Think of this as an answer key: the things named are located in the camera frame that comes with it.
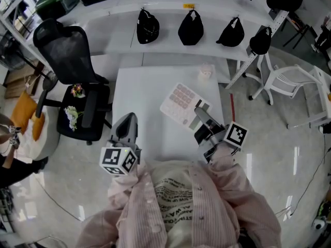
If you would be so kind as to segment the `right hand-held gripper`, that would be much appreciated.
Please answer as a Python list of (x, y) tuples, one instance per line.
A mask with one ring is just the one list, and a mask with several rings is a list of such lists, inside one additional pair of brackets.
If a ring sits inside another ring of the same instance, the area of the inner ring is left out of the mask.
[(247, 128), (235, 122), (220, 125), (202, 107), (196, 107), (194, 112), (203, 124), (194, 134), (202, 161), (209, 163), (221, 143), (226, 143), (232, 149), (231, 155), (242, 149), (248, 134)]

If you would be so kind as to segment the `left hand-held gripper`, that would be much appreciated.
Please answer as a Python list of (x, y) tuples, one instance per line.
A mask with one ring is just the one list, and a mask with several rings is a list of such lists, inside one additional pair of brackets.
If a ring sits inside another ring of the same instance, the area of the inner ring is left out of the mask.
[(101, 148), (99, 166), (114, 176), (128, 176), (140, 164), (137, 146), (138, 119), (135, 113), (121, 117), (111, 129), (110, 140)]

